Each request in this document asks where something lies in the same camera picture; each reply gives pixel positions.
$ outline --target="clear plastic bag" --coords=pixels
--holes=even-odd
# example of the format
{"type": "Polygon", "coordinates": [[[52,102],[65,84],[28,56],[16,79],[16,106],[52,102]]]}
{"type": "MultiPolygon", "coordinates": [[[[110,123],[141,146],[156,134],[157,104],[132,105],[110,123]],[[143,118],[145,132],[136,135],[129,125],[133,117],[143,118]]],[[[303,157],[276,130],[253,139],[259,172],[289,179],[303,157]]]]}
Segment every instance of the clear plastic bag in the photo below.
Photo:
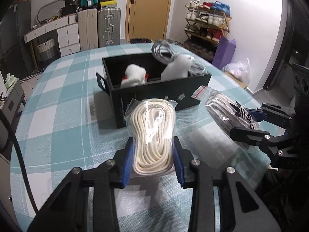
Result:
{"type": "MultiPolygon", "coordinates": [[[[205,107],[220,129],[230,136],[231,129],[243,127],[258,130],[259,123],[254,121],[252,114],[237,101],[207,86],[200,86],[192,95],[201,101],[200,105],[205,107]]],[[[236,142],[240,147],[248,150],[250,145],[236,142]]]]}
{"type": "Polygon", "coordinates": [[[222,71],[231,73],[233,77],[246,85],[250,83],[251,73],[249,58],[247,58],[246,64],[241,62],[238,62],[237,64],[227,64],[223,67],[222,71]]]}
{"type": "Polygon", "coordinates": [[[173,170],[176,105],[163,99],[132,99],[125,120],[133,136],[133,171],[137,175],[164,175],[173,170]]]}

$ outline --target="silver suitcase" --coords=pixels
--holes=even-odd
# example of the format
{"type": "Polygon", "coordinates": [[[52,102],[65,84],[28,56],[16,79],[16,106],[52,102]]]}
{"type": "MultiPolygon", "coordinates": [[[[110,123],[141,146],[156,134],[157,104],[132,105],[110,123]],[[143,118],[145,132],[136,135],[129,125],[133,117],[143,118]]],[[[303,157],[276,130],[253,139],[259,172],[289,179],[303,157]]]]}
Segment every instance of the silver suitcase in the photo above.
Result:
{"type": "Polygon", "coordinates": [[[98,12],[100,47],[120,44],[120,8],[104,8],[98,12]]]}
{"type": "Polygon", "coordinates": [[[97,20],[97,9],[86,9],[78,12],[78,34],[81,51],[98,48],[97,20]]]}

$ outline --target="checkered tablecloth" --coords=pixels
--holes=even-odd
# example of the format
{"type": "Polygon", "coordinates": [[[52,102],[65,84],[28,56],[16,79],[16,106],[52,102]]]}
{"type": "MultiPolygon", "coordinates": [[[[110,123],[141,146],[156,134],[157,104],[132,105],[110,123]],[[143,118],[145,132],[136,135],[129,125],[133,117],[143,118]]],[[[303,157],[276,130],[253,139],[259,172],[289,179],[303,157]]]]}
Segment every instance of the checkered tablecloth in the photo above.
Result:
{"type": "MultiPolygon", "coordinates": [[[[190,53],[175,46],[181,53],[190,53]]],[[[108,96],[98,87],[96,72],[105,76],[102,58],[151,52],[151,44],[126,44],[79,52],[48,66],[33,89],[21,115],[16,136],[24,157],[31,190],[40,208],[73,167],[90,169],[111,159],[124,148],[128,133],[116,129],[108,96]]],[[[197,57],[212,74],[209,86],[249,108],[258,103],[217,68],[197,57]]],[[[237,147],[199,106],[176,113],[175,135],[183,148],[211,167],[233,166],[256,187],[270,160],[259,150],[237,147]]],[[[277,135],[277,128],[260,128],[277,135]]],[[[14,210],[23,231],[35,213],[25,190],[15,151],[10,183],[14,210]]],[[[175,175],[131,178],[124,190],[115,190],[121,231],[187,231],[191,189],[181,189],[175,175]]],[[[92,231],[92,207],[88,227],[92,231]]]]}

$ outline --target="desk leg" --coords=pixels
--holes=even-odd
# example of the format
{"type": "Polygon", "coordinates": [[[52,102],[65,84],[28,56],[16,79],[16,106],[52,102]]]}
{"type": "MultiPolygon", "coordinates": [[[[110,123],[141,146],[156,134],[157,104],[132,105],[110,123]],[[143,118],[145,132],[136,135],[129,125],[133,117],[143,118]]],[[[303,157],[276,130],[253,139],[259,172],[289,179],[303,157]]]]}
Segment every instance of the desk leg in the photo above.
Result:
{"type": "Polygon", "coordinates": [[[38,71],[39,68],[38,68],[36,56],[35,56],[35,54],[34,54],[34,49],[33,49],[32,40],[30,41],[30,52],[31,52],[31,56],[32,56],[32,60],[33,60],[33,63],[34,63],[35,70],[38,71]]]}

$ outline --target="floor mat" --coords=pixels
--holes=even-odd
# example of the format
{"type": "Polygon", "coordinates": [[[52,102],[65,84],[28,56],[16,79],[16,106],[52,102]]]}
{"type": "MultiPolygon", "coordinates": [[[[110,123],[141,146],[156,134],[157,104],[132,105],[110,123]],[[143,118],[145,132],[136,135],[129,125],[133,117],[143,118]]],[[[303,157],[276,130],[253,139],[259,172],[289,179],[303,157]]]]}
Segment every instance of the floor mat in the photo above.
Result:
{"type": "Polygon", "coordinates": [[[37,72],[29,77],[20,80],[21,87],[25,93],[25,101],[32,95],[33,88],[37,85],[42,72],[37,72]]]}

